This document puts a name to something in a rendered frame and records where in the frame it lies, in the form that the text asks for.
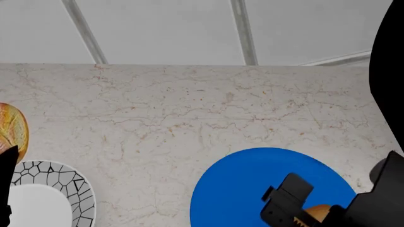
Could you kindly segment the plain white rounded object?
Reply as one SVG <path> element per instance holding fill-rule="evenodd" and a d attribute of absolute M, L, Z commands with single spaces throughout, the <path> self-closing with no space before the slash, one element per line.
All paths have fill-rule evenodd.
<path fill-rule="evenodd" d="M 8 227 L 71 227 L 70 203 L 59 190 L 47 185 L 26 184 L 10 187 Z"/>

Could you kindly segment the white plate black crack pattern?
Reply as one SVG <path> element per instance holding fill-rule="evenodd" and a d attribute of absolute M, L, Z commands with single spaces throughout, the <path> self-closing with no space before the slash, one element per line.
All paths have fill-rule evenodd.
<path fill-rule="evenodd" d="M 71 227 L 95 227 L 97 203 L 94 190 L 82 173 L 50 160 L 28 160 L 17 164 L 11 186 L 40 184 L 59 190 L 70 203 Z"/>

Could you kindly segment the small round golden bread roll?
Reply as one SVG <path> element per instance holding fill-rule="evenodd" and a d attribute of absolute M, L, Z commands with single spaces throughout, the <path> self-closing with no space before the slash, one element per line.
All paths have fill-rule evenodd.
<path fill-rule="evenodd" d="M 330 208 L 331 206 L 323 204 L 307 208 L 305 209 L 305 211 L 306 213 L 311 215 L 314 219 L 316 219 L 319 223 L 322 223 L 325 217 L 327 217 Z"/>

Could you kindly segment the large black curved panel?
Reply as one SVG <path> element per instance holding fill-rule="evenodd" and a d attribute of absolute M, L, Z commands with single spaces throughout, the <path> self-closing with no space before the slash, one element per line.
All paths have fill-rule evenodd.
<path fill-rule="evenodd" d="M 404 0 L 393 0 L 376 33 L 369 86 L 385 121 L 404 152 Z"/>

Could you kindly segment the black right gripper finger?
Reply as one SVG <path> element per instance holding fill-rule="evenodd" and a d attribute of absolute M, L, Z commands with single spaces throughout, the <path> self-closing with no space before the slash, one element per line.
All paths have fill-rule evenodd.
<path fill-rule="evenodd" d="M 328 214 L 322 221 L 322 227 L 345 227 L 343 215 L 345 209 L 339 205 L 331 206 Z"/>
<path fill-rule="evenodd" d="M 302 209 L 313 186 L 295 173 L 289 173 L 278 188 L 270 187 L 262 196 L 265 202 L 261 219 L 270 227 L 321 227 L 321 223 Z"/>

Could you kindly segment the golden crusty bread loaf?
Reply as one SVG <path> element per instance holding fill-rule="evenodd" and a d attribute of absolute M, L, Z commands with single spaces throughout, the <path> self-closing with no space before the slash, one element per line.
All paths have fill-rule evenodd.
<path fill-rule="evenodd" d="M 23 113 L 10 104 L 0 103 L 0 154 L 17 146 L 18 164 L 26 155 L 28 142 L 28 124 Z"/>

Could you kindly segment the round blue plate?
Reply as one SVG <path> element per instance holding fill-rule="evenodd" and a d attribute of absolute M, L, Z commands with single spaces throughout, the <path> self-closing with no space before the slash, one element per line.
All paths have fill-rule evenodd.
<path fill-rule="evenodd" d="M 305 209 L 347 207 L 356 196 L 339 174 L 310 156 L 279 148 L 246 149 L 217 161 L 199 179 L 191 198 L 191 227 L 269 227 L 260 217 L 261 198 L 289 173 L 314 187 Z"/>

